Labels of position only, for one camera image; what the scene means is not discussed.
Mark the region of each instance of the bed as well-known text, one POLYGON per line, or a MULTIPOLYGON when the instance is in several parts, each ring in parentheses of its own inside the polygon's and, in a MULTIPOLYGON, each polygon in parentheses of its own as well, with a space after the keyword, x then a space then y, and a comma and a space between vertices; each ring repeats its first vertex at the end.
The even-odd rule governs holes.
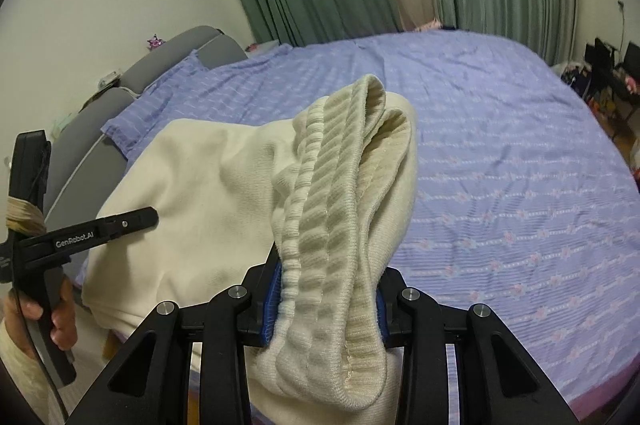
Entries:
MULTIPOLYGON (((108 102, 63 131, 52 149, 49 228, 94 217, 171 120, 290 118, 373 73, 419 118, 414 216, 391 266, 441 303, 490 304, 578 418, 637 372, 636 184, 584 103, 529 49, 430 31, 284 45, 246 59, 217 31, 193 31, 136 64, 97 100, 108 102)), ((78 285, 81 263, 67 268, 78 285)), ((450 376, 455 423, 452 358, 450 376)))

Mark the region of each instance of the yellow sleeve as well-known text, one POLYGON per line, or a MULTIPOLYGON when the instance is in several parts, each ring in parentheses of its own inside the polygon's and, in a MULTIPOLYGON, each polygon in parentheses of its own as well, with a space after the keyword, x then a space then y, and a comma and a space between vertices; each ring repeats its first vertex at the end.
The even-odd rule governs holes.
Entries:
POLYGON ((0 358, 16 387, 38 418, 49 422, 49 388, 38 363, 25 355, 9 338, 4 320, 0 323, 0 358))

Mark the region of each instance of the fabric fold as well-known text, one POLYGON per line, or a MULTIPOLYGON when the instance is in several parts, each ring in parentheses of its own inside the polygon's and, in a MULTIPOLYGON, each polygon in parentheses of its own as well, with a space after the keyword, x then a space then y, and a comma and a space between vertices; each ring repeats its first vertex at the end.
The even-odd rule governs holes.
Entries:
POLYGON ((277 423, 388 423, 399 362, 375 290, 412 214, 414 127, 409 103, 372 75, 293 120, 170 123, 100 211, 151 205, 158 227, 91 252, 85 304, 129 335, 162 300, 201 303, 241 282, 275 241, 274 336, 246 352, 254 404, 277 423))

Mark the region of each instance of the silver bolt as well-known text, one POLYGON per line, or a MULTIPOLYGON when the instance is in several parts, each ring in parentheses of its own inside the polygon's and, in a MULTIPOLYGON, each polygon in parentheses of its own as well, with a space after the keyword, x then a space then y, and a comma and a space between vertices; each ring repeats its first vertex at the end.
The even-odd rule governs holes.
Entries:
POLYGON ((417 300, 420 298, 420 291, 415 288, 404 288, 404 290, 402 290, 402 297, 407 300, 417 300))
POLYGON ((169 313, 172 313, 174 310, 175 304, 169 300, 165 300, 156 306, 156 311, 161 315, 169 315, 169 313))
POLYGON ((246 288, 240 284, 236 284, 229 288, 227 292, 232 299, 241 299, 246 295, 246 288))
POLYGON ((476 304, 474 306, 474 313, 479 317, 488 317, 491 315, 491 308, 486 304, 476 304))

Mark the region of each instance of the beige strap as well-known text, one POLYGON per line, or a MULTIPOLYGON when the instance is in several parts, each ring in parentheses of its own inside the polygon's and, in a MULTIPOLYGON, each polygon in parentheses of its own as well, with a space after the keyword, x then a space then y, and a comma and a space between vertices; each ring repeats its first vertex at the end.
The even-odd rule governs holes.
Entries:
POLYGON ((7 199, 6 227, 24 235, 43 235, 47 233, 44 215, 39 208, 18 198, 7 199))

